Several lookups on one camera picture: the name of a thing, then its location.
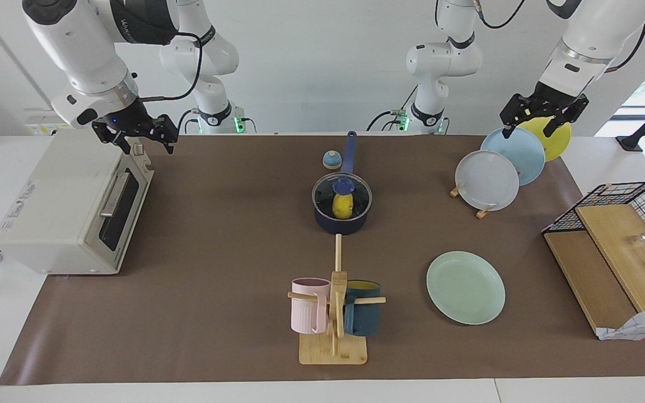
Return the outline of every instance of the mint green plate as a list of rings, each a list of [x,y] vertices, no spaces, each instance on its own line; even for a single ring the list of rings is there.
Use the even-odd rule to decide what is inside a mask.
[[[466,325],[493,320],[504,308],[504,283],[492,265],[469,252],[448,252],[427,270],[427,291],[443,314]]]

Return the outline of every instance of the wire basket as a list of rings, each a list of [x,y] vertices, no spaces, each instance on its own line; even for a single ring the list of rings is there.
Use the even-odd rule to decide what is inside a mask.
[[[599,185],[581,199],[571,209],[556,219],[543,231],[549,232],[586,231],[583,222],[576,214],[578,207],[607,206],[609,204],[630,204],[645,222],[645,182],[627,184]]]

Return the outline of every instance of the wooden mug rack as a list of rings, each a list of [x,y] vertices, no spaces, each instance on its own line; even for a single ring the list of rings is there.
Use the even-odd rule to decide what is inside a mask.
[[[345,334],[343,306],[348,290],[348,273],[342,270],[343,236],[335,235],[335,271],[328,298],[328,331],[301,334],[298,360],[303,365],[361,365],[368,359],[366,337]],[[317,301],[315,296],[287,293],[288,298]],[[358,298],[355,304],[386,303],[387,298]]]

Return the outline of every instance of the pink mug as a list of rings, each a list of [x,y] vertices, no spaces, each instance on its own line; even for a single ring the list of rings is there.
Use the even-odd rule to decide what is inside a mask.
[[[316,296],[317,302],[292,298],[290,327],[299,334],[323,334],[328,329],[328,296],[330,280],[324,278],[296,278],[292,291]]]

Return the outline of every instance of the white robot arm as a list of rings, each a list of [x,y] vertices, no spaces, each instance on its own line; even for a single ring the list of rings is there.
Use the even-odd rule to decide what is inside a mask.
[[[547,0],[547,4],[556,15],[568,18],[569,25],[534,93],[515,94],[499,113],[505,137],[518,124],[538,116],[553,116],[544,129],[547,136],[566,122],[576,122],[588,105],[586,87],[607,71],[645,22],[645,0]]]
[[[180,31],[191,32],[200,38],[212,35],[210,42],[203,48],[202,67],[193,90],[195,102],[198,103],[199,125],[206,134],[235,133],[238,131],[236,105],[228,100],[223,83],[215,76],[231,74],[238,69],[238,51],[216,33],[203,2],[178,0],[176,8],[180,18]],[[197,74],[199,49],[195,39],[177,36],[171,44],[161,48],[161,64],[167,71],[192,85]]]
[[[407,71],[419,82],[417,97],[406,111],[410,117],[408,130],[437,132],[450,94],[441,80],[469,76],[482,65],[482,51],[474,42],[473,0],[441,1],[437,21],[446,42],[419,44],[407,53]]]
[[[23,0],[22,5],[34,35],[69,79],[67,91],[52,105],[71,126],[91,123],[101,141],[125,152],[125,136],[143,136],[172,153],[179,128],[168,115],[148,116],[143,103],[180,97],[140,99],[134,76],[113,46],[124,41],[166,45],[161,59],[169,71],[190,85],[200,76],[194,96],[202,113],[225,111],[225,89],[212,76],[235,71],[238,54],[216,33],[200,0]],[[186,33],[197,38],[174,40]]]

